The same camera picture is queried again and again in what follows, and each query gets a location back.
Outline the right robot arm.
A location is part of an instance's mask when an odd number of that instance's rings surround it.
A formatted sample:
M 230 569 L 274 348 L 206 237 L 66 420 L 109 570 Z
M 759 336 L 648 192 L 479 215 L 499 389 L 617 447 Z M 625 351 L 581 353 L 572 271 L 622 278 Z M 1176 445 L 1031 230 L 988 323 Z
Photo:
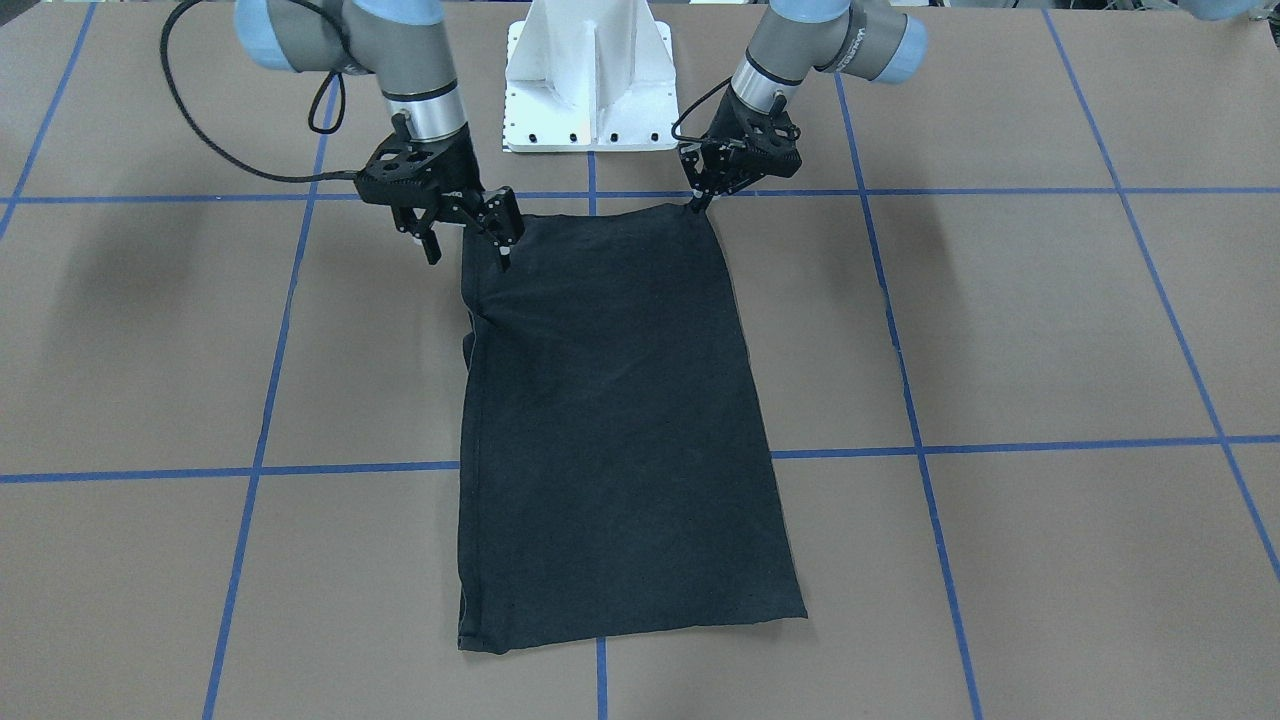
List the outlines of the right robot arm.
M 269 69 L 372 76 L 392 132 L 366 165 L 346 172 L 360 199 L 390 209 L 430 263 L 442 251 L 433 227 L 463 228 L 509 266 L 524 234 L 515 191 L 486 191 L 439 1 L 238 1 L 236 32 Z

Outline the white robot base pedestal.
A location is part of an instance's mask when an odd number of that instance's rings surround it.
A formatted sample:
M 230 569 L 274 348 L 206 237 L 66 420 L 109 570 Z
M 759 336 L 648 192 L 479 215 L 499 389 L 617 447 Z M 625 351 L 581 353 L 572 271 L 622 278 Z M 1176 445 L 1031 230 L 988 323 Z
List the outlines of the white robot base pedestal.
M 535 1 L 507 29 L 507 152 L 676 147 L 671 28 L 645 1 Z

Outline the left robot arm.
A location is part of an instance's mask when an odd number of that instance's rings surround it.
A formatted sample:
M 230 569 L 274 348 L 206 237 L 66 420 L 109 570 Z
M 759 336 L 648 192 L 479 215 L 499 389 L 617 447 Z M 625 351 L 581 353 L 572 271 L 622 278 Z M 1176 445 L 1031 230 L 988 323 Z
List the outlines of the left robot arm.
M 1187 3 L 957 4 L 905 17 L 869 1 L 776 1 L 733 88 L 788 104 L 797 188 L 718 199 L 718 222 L 860 225 L 865 209 L 1105 197 L 1277 201 L 1277 49 L 1243 14 Z

